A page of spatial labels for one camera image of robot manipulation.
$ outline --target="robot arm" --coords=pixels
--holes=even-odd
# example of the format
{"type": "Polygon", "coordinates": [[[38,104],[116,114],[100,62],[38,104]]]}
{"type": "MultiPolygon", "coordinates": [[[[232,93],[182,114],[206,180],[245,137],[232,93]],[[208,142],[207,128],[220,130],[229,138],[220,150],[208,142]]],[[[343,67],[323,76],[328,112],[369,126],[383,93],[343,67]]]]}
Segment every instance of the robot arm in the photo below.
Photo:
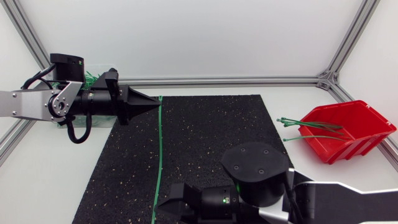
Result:
{"type": "Polygon", "coordinates": [[[221,160],[234,185],[202,190],[173,184],[157,212],[189,224],[357,224],[396,221],[398,190],[361,192],[316,182],[288,167],[284,154],[249,142],[221,160]]]}
{"type": "Polygon", "coordinates": [[[158,100],[128,85],[119,85],[118,71],[113,68],[103,73],[88,90],[81,90],[85,84],[83,58],[51,54],[50,61],[51,66],[28,79],[21,90],[0,91],[3,104],[0,116],[66,124],[71,141],[82,143],[90,134],[92,115],[115,115],[121,125],[127,125],[132,117],[160,105],[158,100]],[[43,80],[52,70],[54,80],[43,80]],[[50,89],[28,89],[36,80],[42,80],[50,89]],[[60,84],[52,89],[49,82],[60,84]],[[86,133],[80,139],[75,137],[72,125],[75,115],[86,116],[86,133]]]}

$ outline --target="cable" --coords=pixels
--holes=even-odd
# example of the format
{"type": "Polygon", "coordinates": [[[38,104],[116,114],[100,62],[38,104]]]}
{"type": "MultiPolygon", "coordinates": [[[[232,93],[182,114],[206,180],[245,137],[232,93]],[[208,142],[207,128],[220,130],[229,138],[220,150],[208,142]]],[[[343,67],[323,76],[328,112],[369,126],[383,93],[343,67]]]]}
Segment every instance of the cable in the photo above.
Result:
{"type": "Polygon", "coordinates": [[[294,212],[295,218],[297,219],[297,224],[303,224],[304,223],[303,216],[301,215],[299,206],[297,205],[296,201],[294,200],[293,191],[290,188],[289,181],[287,180],[287,173],[284,176],[284,185],[285,185],[287,197],[289,198],[290,204],[292,204],[293,212],[294,212]]]}
{"type": "Polygon", "coordinates": [[[21,87],[21,89],[26,90],[28,89],[28,87],[35,82],[36,80],[38,80],[39,78],[42,78],[43,76],[45,76],[46,74],[50,73],[54,68],[55,68],[55,64],[51,64],[51,66],[49,66],[48,68],[46,68],[45,70],[36,73],[36,75],[34,75],[32,78],[26,80],[26,82],[24,83],[24,85],[21,87]]]}
{"type": "Polygon", "coordinates": [[[44,78],[39,78],[39,80],[44,82],[50,88],[50,90],[53,90],[51,84],[47,80],[45,80],[44,78]]]}
{"type": "Polygon", "coordinates": [[[304,138],[330,138],[330,139],[336,139],[336,140],[339,140],[339,141],[346,141],[344,139],[335,138],[335,137],[331,137],[331,136],[301,136],[301,137],[297,137],[297,138],[283,139],[283,140],[284,141],[291,141],[291,140],[304,139],[304,138]]]}
{"type": "Polygon", "coordinates": [[[296,121],[296,120],[288,119],[288,118],[281,118],[281,119],[277,119],[276,121],[283,123],[284,127],[289,127],[289,126],[293,126],[293,125],[309,126],[309,127],[313,127],[313,128],[322,129],[325,131],[331,131],[331,132],[339,134],[339,135],[344,135],[344,133],[342,133],[342,132],[335,131],[335,129],[342,129],[343,128],[342,126],[330,124],[330,123],[326,123],[326,122],[320,122],[320,121],[303,122],[303,121],[296,121]]]}
{"type": "Polygon", "coordinates": [[[76,144],[83,143],[84,141],[87,140],[88,136],[90,135],[90,131],[91,131],[91,114],[90,114],[90,112],[87,112],[87,114],[86,114],[86,131],[80,139],[77,139],[75,136],[75,129],[73,128],[72,120],[67,121],[67,127],[68,127],[69,139],[73,143],[76,143],[76,144]]]}
{"type": "Polygon", "coordinates": [[[157,205],[157,197],[159,196],[160,178],[162,177],[162,160],[163,160],[163,137],[162,137],[162,100],[163,96],[159,96],[159,171],[157,174],[157,184],[155,191],[154,207],[152,208],[152,221],[151,224],[155,223],[155,207],[157,205]]]}

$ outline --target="black cylindrical motor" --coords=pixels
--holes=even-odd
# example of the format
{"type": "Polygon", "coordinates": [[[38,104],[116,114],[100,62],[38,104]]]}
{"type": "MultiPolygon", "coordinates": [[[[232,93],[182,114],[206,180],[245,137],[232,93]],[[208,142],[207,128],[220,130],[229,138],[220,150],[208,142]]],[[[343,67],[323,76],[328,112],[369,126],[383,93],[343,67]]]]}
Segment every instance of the black cylindrical motor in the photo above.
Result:
{"type": "Polygon", "coordinates": [[[289,159],[272,146],[248,142],[227,150],[221,163],[246,203],[266,207],[283,196],[289,159]]]}
{"type": "Polygon", "coordinates": [[[85,82],[83,58],[64,54],[50,54],[50,61],[56,65],[53,70],[53,80],[85,82]]]}
{"type": "Polygon", "coordinates": [[[107,90],[80,90],[69,110],[73,115],[117,115],[107,90]]]}

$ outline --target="aluminum frame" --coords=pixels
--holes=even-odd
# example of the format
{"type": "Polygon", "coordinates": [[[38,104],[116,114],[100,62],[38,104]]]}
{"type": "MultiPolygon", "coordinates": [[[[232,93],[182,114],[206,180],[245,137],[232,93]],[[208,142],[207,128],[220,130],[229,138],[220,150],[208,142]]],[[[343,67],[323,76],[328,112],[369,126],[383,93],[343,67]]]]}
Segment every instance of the aluminum frame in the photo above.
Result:
{"type": "MultiPolygon", "coordinates": [[[[18,0],[0,0],[10,20],[41,68],[50,64],[39,38],[25,15],[18,0]]],[[[218,77],[218,78],[152,78],[120,79],[120,84],[134,88],[199,88],[232,86],[317,86],[330,93],[338,102],[352,101],[354,98],[339,83],[340,70],[363,33],[380,0],[363,0],[346,35],[343,38],[329,66],[315,76],[301,77],[218,77]]],[[[17,121],[0,140],[0,166],[16,147],[33,121],[17,121]]],[[[392,138],[383,140],[378,148],[398,171],[398,144],[392,138]]]]}

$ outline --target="white table surface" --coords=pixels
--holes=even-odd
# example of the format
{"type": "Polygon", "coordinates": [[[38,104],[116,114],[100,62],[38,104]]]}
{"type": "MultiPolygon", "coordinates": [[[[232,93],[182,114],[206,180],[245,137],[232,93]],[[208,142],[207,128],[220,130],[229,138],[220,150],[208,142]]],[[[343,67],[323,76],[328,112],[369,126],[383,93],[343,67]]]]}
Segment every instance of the white table surface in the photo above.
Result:
{"type": "MultiPolygon", "coordinates": [[[[281,138],[300,133],[296,127],[284,128],[277,118],[301,119],[316,106],[336,103],[329,93],[314,87],[138,91],[150,96],[260,94],[281,138]]],[[[66,129],[36,122],[0,167],[0,223],[71,223],[110,131],[93,128],[86,142],[74,144],[66,129]]],[[[76,129],[77,136],[83,132],[76,129]]],[[[342,182],[362,191],[398,188],[398,173],[378,149],[328,165],[304,140],[284,145],[295,168],[314,180],[342,182]]]]}

